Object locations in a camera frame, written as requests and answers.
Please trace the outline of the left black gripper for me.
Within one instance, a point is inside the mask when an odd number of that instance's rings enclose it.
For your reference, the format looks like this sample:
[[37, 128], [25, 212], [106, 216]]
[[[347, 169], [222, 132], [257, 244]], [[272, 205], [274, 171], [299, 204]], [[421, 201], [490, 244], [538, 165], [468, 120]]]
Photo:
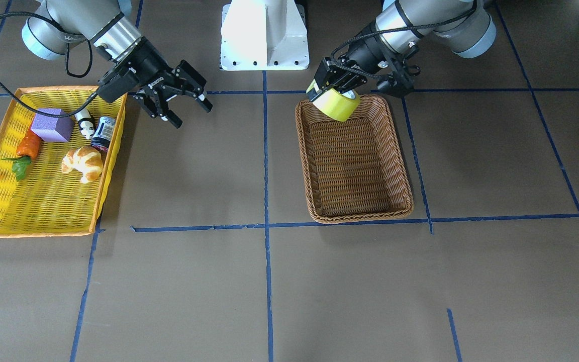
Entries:
[[334, 90], [342, 95], [355, 90], [368, 80], [386, 80], [388, 75], [378, 73], [384, 61], [382, 43], [377, 35], [358, 34], [337, 47], [337, 64], [330, 57], [320, 62], [312, 84], [309, 86], [309, 101], [315, 102], [325, 92]]

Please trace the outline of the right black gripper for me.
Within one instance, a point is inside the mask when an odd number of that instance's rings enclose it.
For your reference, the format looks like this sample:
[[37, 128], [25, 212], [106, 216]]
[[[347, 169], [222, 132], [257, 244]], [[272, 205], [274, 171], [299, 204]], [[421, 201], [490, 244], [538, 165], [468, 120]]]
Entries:
[[151, 118], [161, 118], [179, 129], [183, 121], [168, 107], [167, 99], [174, 93], [165, 87], [176, 87], [179, 94], [195, 99], [205, 110], [211, 112], [212, 103], [205, 94], [206, 79], [189, 62], [181, 60], [171, 68], [147, 38], [138, 39], [127, 57], [116, 66], [134, 69], [142, 87], [134, 95], [135, 101]]

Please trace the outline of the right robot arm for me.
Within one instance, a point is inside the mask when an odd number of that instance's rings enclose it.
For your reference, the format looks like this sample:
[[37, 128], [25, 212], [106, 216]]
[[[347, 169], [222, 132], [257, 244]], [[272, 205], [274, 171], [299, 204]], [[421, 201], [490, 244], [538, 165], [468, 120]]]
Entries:
[[41, 59], [64, 57], [71, 45], [88, 41], [113, 66], [98, 81], [97, 94], [112, 103], [136, 90], [136, 100], [152, 118], [176, 128], [181, 119], [169, 108], [176, 96], [195, 99], [205, 112], [212, 103], [207, 81], [186, 60], [172, 68], [129, 19], [129, 1], [41, 1], [22, 27], [22, 39]]

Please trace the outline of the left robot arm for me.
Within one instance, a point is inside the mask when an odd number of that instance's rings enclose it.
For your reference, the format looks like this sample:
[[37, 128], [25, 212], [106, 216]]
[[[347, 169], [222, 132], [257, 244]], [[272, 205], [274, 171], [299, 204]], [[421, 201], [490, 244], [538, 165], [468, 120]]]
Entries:
[[420, 73], [408, 60], [432, 36], [464, 59], [485, 53], [497, 29], [483, 1], [383, 1], [382, 12], [355, 37], [325, 57], [307, 89], [310, 101], [333, 90], [344, 94], [376, 80], [377, 90], [404, 97]]

